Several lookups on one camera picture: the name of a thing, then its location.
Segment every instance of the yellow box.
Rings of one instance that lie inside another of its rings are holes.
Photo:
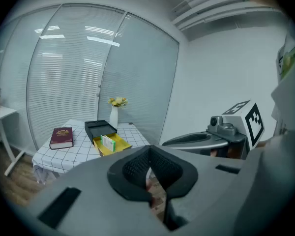
[[[104,145],[100,142],[100,136],[93,138],[93,143],[95,147],[98,149],[98,151],[101,153],[101,156],[111,155],[116,152],[123,151],[126,148],[132,147],[129,143],[127,143],[123,138],[121,138],[117,133],[112,133],[106,135],[110,139],[114,140],[116,142],[116,151],[112,152],[110,149],[106,148]]]

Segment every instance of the black gripper pad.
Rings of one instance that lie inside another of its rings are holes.
[[[111,187],[127,200],[152,201],[146,191],[146,175],[152,168],[167,193],[167,201],[185,196],[198,179],[197,169],[156,146],[144,146],[114,163],[107,172]]]

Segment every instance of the table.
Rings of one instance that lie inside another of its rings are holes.
[[[100,157],[99,151],[90,141],[84,129],[84,122],[69,120],[63,127],[72,127],[73,147],[50,149],[50,139],[37,151],[32,162],[43,169],[56,173],[66,173],[73,167]],[[119,123],[118,134],[132,147],[149,145],[144,136],[137,130],[135,125]]]
[[[25,151],[21,151],[17,157],[15,157],[12,153],[12,150],[10,148],[9,142],[6,138],[5,132],[4,132],[4,128],[3,128],[3,123],[2,123],[2,119],[5,118],[6,116],[9,116],[13,113],[15,113],[16,110],[11,109],[11,108],[6,108],[3,106],[0,106],[0,139],[3,141],[3,145],[6,149],[6,152],[8,153],[12,163],[9,165],[9,167],[6,169],[6,171],[4,172],[4,175],[8,176],[9,173],[11,172],[11,170],[13,169],[14,165],[17,163],[17,161],[21,158],[21,156],[25,153]]]

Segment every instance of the yellow flower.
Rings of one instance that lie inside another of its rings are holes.
[[[117,104],[121,104],[121,103],[122,103],[122,99],[121,99],[121,98],[117,98],[117,99],[115,100],[115,102],[116,102]]]

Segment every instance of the white desk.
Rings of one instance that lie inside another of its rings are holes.
[[[12,163],[9,165],[9,167],[4,172],[4,174],[6,176],[10,173],[10,171],[13,169],[14,165],[17,163],[17,161],[21,158],[21,156],[25,152],[25,151],[20,152],[17,155],[17,157],[15,157],[13,155],[12,150],[10,148],[10,145],[9,145],[6,135],[5,135],[4,128],[3,128],[2,119],[5,118],[6,116],[9,116],[9,115],[15,113],[15,112],[16,112],[16,110],[14,110],[14,109],[0,106],[0,137],[1,137],[1,140],[3,141],[4,147],[8,153],[11,161],[12,161]]]

